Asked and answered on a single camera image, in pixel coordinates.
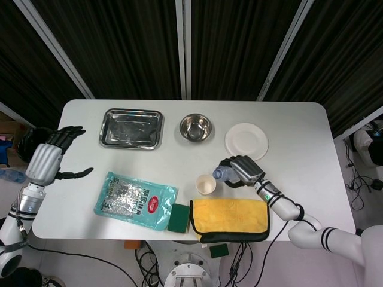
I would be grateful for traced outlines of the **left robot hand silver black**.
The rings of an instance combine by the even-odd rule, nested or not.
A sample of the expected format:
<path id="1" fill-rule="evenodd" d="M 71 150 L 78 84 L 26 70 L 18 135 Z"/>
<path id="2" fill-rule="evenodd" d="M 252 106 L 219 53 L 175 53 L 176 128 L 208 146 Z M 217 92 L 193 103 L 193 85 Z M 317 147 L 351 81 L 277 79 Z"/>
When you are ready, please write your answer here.
<path id="1" fill-rule="evenodd" d="M 73 141 L 86 131 L 82 126 L 66 126 L 53 131 L 43 143 L 40 143 L 29 162 L 26 177 L 35 185 L 46 187 L 56 179 L 78 179 L 87 176 L 93 168 L 82 172 L 61 172 L 60 165 L 63 156 Z"/>

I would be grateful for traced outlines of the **clear plastic water bottle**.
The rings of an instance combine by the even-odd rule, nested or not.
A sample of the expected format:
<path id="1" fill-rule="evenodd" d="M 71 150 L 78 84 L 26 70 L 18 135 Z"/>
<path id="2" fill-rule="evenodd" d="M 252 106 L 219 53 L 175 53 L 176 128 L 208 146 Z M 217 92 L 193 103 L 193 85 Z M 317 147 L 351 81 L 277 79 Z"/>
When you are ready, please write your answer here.
<path id="1" fill-rule="evenodd" d="M 220 182 L 237 183 L 240 181 L 237 173 L 228 166 L 218 166 L 212 173 L 213 178 Z"/>

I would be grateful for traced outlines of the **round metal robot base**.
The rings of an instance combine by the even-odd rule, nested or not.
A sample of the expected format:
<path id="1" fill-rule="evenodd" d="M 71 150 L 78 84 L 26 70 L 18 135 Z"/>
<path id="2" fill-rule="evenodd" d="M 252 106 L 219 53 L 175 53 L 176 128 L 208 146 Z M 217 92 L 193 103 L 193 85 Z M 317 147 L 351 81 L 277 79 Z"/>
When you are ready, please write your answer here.
<path id="1" fill-rule="evenodd" d="M 209 255 L 181 254 L 163 270 L 163 287 L 220 287 L 220 261 Z"/>

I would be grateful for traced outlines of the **white paper cup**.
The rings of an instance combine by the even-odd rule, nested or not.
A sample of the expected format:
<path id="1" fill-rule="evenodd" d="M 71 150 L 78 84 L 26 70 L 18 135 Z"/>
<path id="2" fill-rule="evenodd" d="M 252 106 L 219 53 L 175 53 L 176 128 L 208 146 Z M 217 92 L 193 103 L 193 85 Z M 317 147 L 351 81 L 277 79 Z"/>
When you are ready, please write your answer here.
<path id="1" fill-rule="evenodd" d="M 200 175 L 196 180 L 198 192 L 205 196 L 215 191 L 216 180 L 211 175 Z"/>

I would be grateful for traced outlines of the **black trash bag bin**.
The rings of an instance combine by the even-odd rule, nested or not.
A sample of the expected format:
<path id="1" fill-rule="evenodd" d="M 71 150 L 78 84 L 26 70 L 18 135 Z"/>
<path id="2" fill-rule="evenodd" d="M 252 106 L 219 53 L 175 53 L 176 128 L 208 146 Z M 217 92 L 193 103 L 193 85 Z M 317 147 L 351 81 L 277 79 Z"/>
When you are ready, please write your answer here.
<path id="1" fill-rule="evenodd" d="M 22 161 L 29 163 L 39 144 L 43 144 L 56 130 L 46 127 L 30 129 L 20 140 L 17 154 Z"/>

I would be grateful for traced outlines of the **white round plate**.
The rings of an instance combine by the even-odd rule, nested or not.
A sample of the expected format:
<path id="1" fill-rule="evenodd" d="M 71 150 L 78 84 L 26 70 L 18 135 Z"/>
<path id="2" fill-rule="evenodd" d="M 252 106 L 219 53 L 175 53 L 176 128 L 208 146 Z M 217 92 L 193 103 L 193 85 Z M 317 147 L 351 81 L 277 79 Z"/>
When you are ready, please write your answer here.
<path id="1" fill-rule="evenodd" d="M 269 148 L 265 132 L 255 124 L 239 123 L 231 127 L 224 138 L 226 151 L 232 155 L 247 155 L 257 161 L 264 157 Z"/>

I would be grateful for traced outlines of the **blue tinted plastic bottle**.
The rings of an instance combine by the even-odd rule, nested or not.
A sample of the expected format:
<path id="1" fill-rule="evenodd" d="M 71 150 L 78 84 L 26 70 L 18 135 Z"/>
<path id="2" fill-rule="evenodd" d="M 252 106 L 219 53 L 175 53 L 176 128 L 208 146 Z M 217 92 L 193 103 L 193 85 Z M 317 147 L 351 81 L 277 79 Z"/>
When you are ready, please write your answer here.
<path id="1" fill-rule="evenodd" d="M 14 169 L 0 169 L 0 179 L 21 184 L 26 180 L 26 175 Z"/>

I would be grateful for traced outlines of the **yellow cloth with black trim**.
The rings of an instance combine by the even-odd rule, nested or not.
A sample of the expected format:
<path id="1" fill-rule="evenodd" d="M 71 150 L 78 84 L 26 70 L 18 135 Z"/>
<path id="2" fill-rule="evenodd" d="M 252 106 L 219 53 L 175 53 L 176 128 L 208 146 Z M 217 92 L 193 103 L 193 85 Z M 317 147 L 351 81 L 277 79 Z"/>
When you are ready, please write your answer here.
<path id="1" fill-rule="evenodd" d="M 261 242 L 270 233 L 269 206 L 252 199 L 194 199 L 190 222 L 201 243 Z"/>

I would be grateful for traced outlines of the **stainless steel bowl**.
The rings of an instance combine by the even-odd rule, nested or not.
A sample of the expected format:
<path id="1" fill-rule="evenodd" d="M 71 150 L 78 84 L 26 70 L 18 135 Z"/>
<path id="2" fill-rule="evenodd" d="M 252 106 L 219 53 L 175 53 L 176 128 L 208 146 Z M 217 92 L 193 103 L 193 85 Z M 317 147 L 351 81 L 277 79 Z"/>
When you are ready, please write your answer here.
<path id="1" fill-rule="evenodd" d="M 212 122 L 202 114 L 186 115 L 179 125 L 181 136 L 190 142 L 202 142 L 213 130 Z"/>

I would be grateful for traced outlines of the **green scouring sponge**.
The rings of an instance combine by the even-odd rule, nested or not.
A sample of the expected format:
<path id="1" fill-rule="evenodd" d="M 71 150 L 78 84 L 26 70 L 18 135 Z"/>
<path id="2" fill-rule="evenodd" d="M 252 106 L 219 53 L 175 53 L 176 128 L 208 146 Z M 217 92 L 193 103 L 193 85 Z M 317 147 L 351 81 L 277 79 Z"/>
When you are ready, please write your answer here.
<path id="1" fill-rule="evenodd" d="M 209 247 L 210 256 L 212 259 L 225 257 L 229 255 L 229 248 L 226 243 L 222 243 L 219 245 L 212 245 Z"/>
<path id="2" fill-rule="evenodd" d="M 190 207 L 174 203 L 172 205 L 167 230 L 175 233 L 185 233 L 189 226 Z"/>

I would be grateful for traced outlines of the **rectangular stainless steel tray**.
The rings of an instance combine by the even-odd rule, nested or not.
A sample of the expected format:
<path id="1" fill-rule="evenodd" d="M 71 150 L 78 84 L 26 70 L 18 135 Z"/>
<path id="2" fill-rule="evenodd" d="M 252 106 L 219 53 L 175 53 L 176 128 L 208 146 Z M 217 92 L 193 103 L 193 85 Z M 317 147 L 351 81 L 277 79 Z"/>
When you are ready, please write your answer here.
<path id="1" fill-rule="evenodd" d="M 160 145 L 163 122 L 159 111 L 111 108 L 104 115 L 99 143 L 105 148 L 154 150 Z"/>

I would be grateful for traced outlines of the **teal cleaning cloth package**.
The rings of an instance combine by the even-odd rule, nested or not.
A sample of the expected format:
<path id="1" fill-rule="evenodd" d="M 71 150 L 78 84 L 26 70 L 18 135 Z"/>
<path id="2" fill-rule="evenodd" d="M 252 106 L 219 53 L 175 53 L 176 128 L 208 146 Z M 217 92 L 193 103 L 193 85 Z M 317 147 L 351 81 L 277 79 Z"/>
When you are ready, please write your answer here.
<path id="1" fill-rule="evenodd" d="M 99 216 L 163 231 L 177 195 L 176 187 L 108 172 L 93 211 Z"/>

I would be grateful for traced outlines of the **white machine with black parts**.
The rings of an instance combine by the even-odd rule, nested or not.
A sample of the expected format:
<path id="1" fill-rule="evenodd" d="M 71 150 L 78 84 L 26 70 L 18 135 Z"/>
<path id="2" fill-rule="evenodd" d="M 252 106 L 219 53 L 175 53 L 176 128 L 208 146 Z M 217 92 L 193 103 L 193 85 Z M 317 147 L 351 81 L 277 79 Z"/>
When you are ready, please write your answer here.
<path id="1" fill-rule="evenodd" d="M 372 124 L 372 130 L 359 129 L 352 140 L 362 162 L 371 168 L 383 166 L 383 124 Z"/>

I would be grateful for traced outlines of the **black fabric heap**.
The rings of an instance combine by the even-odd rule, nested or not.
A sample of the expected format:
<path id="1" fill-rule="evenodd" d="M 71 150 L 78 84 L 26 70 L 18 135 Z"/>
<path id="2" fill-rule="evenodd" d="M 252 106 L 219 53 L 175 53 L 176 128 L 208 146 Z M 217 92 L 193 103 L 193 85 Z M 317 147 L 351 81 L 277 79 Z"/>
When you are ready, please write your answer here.
<path id="1" fill-rule="evenodd" d="M 42 275 L 36 269 L 20 267 L 1 278 L 0 287 L 42 287 Z"/>

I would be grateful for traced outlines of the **white partition post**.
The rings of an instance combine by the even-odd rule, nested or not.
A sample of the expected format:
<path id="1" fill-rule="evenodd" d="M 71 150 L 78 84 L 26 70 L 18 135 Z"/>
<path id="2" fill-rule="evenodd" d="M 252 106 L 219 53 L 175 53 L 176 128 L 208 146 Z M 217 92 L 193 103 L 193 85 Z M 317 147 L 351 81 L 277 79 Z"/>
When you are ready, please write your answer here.
<path id="1" fill-rule="evenodd" d="M 84 98 L 95 99 L 95 96 L 91 92 L 90 88 L 83 80 L 82 76 L 77 71 L 76 67 L 54 36 L 45 20 L 41 17 L 40 13 L 35 8 L 31 0 L 13 0 L 13 2 L 24 15 L 29 24 L 33 27 L 35 32 L 39 35 L 55 59 L 59 62 L 60 66 L 68 74 Z"/>
<path id="2" fill-rule="evenodd" d="M 175 0 L 181 99 L 192 100 L 192 0 Z"/>
<path id="3" fill-rule="evenodd" d="M 300 5 L 291 21 L 289 28 L 285 34 L 285 37 L 279 47 L 279 50 L 275 56 L 272 66 L 267 74 L 267 77 L 260 89 L 256 101 L 263 101 L 272 81 L 275 78 L 279 68 L 281 67 L 286 54 L 288 53 L 296 35 L 298 34 L 303 22 L 306 19 L 315 0 L 301 0 Z"/>

